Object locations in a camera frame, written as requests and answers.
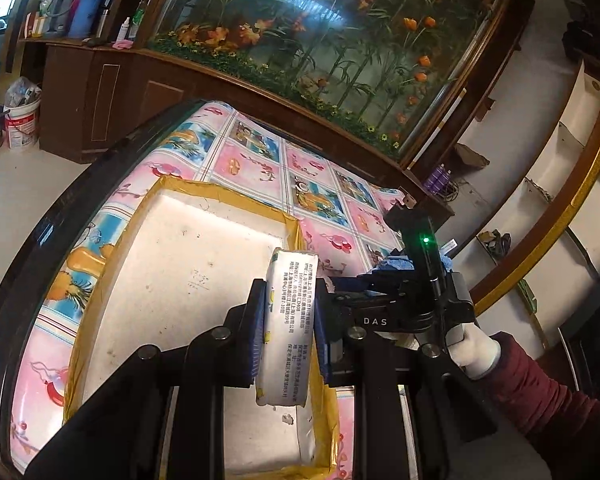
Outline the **white gloved right hand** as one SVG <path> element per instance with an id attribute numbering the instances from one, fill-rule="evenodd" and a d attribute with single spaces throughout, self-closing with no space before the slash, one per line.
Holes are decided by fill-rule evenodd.
<path id="1" fill-rule="evenodd" d="M 470 379 L 480 379 L 496 367 L 501 346 L 475 323 L 455 326 L 446 336 L 449 355 Z"/>

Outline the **maroon sleeved right forearm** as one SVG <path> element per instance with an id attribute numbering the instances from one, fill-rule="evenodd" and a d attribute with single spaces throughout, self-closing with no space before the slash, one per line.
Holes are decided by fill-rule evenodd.
<path id="1" fill-rule="evenodd" d="M 600 400 L 550 378 L 513 336 L 493 339 L 501 355 L 479 384 L 522 434 L 542 443 L 600 444 Z"/>

